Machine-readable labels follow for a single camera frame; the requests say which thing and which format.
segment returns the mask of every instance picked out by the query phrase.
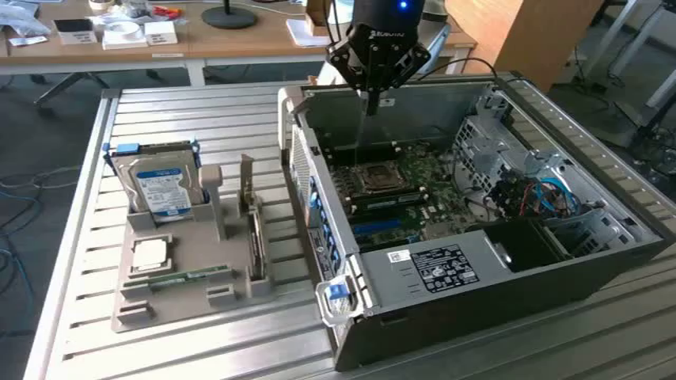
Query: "hard drive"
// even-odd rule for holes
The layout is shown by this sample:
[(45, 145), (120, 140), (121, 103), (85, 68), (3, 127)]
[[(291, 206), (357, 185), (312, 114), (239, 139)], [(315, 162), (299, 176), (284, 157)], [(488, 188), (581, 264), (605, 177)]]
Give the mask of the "hard drive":
[(197, 150), (196, 143), (188, 141), (120, 144), (107, 155), (129, 197), (132, 212), (149, 211), (156, 222), (191, 216), (191, 205), (205, 202)]

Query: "black lamp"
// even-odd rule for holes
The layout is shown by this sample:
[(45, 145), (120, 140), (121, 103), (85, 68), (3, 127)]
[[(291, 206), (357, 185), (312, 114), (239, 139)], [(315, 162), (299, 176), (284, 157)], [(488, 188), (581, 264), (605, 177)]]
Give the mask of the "black lamp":
[(257, 17), (245, 9), (231, 8), (231, 0), (223, 0), (223, 6), (201, 13), (201, 20), (219, 29), (241, 29), (256, 24)]

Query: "slatted aluminum table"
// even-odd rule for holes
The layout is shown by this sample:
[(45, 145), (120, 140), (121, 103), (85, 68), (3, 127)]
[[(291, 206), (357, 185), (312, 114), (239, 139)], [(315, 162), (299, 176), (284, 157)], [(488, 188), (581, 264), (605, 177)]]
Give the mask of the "slatted aluminum table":
[[(652, 379), (676, 374), (676, 249), (620, 275), (589, 299), (348, 373), (333, 371), (277, 148), (277, 90), (296, 83), (131, 89), (104, 93), (25, 379)], [(589, 157), (653, 212), (673, 205), (525, 83), (516, 83)], [(516, 128), (527, 125), (516, 120)], [(532, 134), (533, 145), (547, 145)], [(239, 159), (256, 159), (272, 240), (275, 301), (115, 333), (113, 291), (127, 197), (101, 159), (103, 142), (199, 139), (239, 187)], [(665, 223), (672, 223), (668, 216)]]

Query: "barcode sticker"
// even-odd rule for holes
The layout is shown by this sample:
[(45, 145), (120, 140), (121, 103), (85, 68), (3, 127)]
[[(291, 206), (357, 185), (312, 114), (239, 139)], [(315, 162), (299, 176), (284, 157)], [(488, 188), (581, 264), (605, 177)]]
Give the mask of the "barcode sticker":
[(155, 53), (152, 58), (181, 58), (183, 53)]
[(391, 263), (411, 260), (411, 251), (404, 249), (401, 251), (388, 252), (388, 258)]

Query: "wooden desk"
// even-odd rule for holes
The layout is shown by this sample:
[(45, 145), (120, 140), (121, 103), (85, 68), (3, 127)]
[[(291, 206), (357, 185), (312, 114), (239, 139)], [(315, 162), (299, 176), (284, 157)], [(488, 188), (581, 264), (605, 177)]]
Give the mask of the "wooden desk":
[[(204, 85), (201, 69), (207, 66), (320, 62), (323, 47), (299, 47), (287, 31), (287, 15), (252, 9), (259, 16), (255, 26), (241, 30), (220, 30), (201, 21), (201, 12), (216, 4), (175, 4), (185, 12), (188, 23), (176, 27), (179, 44), (105, 51), (100, 44), (61, 45), (56, 32), (49, 41), (27, 47), (12, 47), (0, 39), (0, 74), (45, 74), (79, 71), (133, 70), (184, 67), (193, 86)], [(301, 6), (287, 3), (267, 4), (288, 13), (301, 13)], [(92, 15), (83, 0), (64, 0), (60, 4), (41, 4), (39, 19), (45, 25), (52, 20)], [(15, 37), (7, 28), (7, 38)], [(475, 40), (452, 25), (443, 56), (467, 56)]]

